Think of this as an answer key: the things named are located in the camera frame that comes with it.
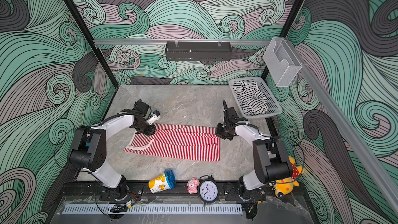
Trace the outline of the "red white striped tank top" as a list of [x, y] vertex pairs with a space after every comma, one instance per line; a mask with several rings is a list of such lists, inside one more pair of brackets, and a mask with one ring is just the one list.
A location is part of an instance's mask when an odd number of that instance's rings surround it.
[[127, 153], [183, 160], [218, 162], [220, 138], [216, 129], [193, 125], [156, 124], [155, 134], [133, 135]]

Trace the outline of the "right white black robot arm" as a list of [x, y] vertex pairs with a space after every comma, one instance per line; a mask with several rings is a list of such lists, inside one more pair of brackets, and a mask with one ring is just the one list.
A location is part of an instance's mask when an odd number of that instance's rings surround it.
[[239, 117], [235, 108], [223, 101], [223, 122], [218, 123], [215, 135], [223, 140], [238, 136], [252, 147], [254, 170], [239, 178], [239, 193], [261, 188], [293, 175], [286, 146], [279, 136], [269, 136], [248, 119]]

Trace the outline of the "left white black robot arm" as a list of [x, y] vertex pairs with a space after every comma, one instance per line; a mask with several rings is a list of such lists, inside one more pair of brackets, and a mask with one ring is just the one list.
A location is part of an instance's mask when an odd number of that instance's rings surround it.
[[132, 109], [123, 109], [98, 125], [78, 127], [67, 156], [68, 163], [90, 173], [115, 200], [125, 199], [129, 190], [126, 179], [107, 162], [107, 141], [125, 128], [145, 136], [154, 135], [154, 123], [161, 114], [158, 110], [150, 113], [151, 110], [148, 104], [138, 100]]

